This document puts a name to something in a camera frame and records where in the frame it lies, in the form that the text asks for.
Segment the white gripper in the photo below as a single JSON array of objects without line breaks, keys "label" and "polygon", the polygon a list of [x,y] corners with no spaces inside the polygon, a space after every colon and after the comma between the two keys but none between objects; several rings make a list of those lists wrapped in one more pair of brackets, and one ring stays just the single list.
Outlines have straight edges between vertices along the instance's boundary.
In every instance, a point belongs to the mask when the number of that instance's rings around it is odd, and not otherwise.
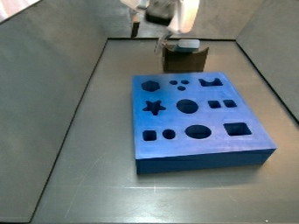
[{"label": "white gripper", "polygon": [[197,10],[200,7],[200,1],[201,0],[172,0],[172,20],[166,26],[168,32],[156,41],[153,49],[156,54],[158,54],[162,50],[162,47],[166,44],[166,40],[173,34],[184,34],[192,30]]}]

